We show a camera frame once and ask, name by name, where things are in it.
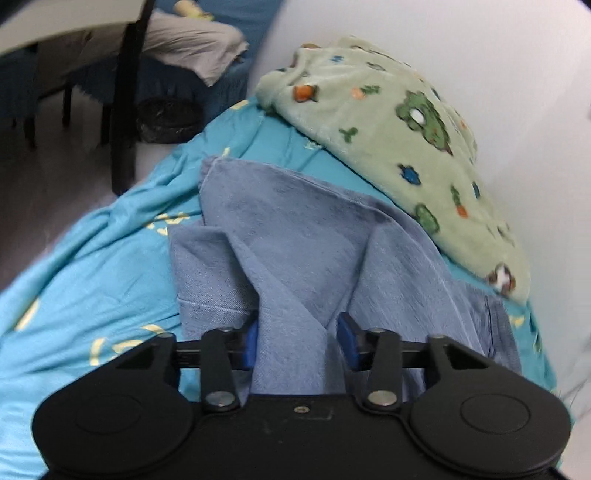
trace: gray floor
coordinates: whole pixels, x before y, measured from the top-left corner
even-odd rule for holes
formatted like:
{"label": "gray floor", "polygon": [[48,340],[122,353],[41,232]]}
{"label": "gray floor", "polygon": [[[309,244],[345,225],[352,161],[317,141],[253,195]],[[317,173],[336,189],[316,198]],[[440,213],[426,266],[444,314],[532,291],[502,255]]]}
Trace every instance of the gray floor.
{"label": "gray floor", "polygon": [[[72,124],[64,130],[61,95],[44,100],[34,152],[26,146],[22,125],[0,131],[0,291],[78,218],[115,200],[109,147],[99,146],[100,112],[99,103],[75,92]],[[171,149],[138,144],[138,180]]]}

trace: black metal leg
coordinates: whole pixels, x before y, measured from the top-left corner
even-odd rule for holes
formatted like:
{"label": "black metal leg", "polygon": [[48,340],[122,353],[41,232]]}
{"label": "black metal leg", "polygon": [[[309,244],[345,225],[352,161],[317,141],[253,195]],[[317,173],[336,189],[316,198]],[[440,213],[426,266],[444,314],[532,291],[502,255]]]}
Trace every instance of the black metal leg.
{"label": "black metal leg", "polygon": [[70,126],[70,115],[72,114],[72,85],[66,85],[64,89],[64,104],[61,111],[61,124],[64,128]]}
{"label": "black metal leg", "polygon": [[140,19],[127,26],[117,61],[111,123],[111,186],[125,193],[135,180],[135,90],[139,60],[155,0],[146,0]]}
{"label": "black metal leg", "polygon": [[28,116],[27,118],[25,118],[24,130],[25,130],[25,138],[27,139],[27,143],[29,144],[29,148],[31,150],[36,150],[37,143],[35,141],[35,117],[34,116]]}
{"label": "black metal leg", "polygon": [[105,103],[103,105],[103,113],[100,117],[100,144],[106,145],[109,143],[109,137],[111,135],[111,114],[112,108],[110,105]]}

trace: white wall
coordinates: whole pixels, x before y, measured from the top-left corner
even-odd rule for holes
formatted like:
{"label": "white wall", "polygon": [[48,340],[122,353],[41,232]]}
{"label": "white wall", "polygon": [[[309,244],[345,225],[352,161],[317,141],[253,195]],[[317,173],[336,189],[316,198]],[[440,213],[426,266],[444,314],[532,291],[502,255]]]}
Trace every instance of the white wall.
{"label": "white wall", "polygon": [[[572,352],[591,358],[591,12],[577,0],[286,0],[253,85],[301,43],[349,34],[415,67],[474,130],[480,174],[530,256],[559,387],[573,387]],[[573,476],[591,478],[576,461]]]}

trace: white tabletop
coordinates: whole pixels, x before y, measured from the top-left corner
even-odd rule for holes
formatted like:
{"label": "white tabletop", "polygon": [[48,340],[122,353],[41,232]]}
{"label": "white tabletop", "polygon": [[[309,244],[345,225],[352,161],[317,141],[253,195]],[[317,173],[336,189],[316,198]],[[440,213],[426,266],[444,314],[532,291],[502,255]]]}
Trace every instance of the white tabletop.
{"label": "white tabletop", "polygon": [[33,0],[0,25],[0,55],[54,35],[138,20],[144,0]]}

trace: denim-like fabric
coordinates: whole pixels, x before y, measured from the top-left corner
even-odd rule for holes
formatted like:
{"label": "denim-like fabric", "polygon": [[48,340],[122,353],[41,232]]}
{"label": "denim-like fabric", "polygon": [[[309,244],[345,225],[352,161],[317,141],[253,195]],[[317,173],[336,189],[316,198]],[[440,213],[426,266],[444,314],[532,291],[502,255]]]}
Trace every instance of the denim-like fabric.
{"label": "denim-like fabric", "polygon": [[[169,229],[181,324],[198,339],[258,310],[253,393],[343,392],[342,310],[404,340],[444,333],[519,371],[501,300],[452,279],[402,210],[243,160],[204,160],[200,184],[202,221]],[[405,396],[423,389],[407,371]]]}

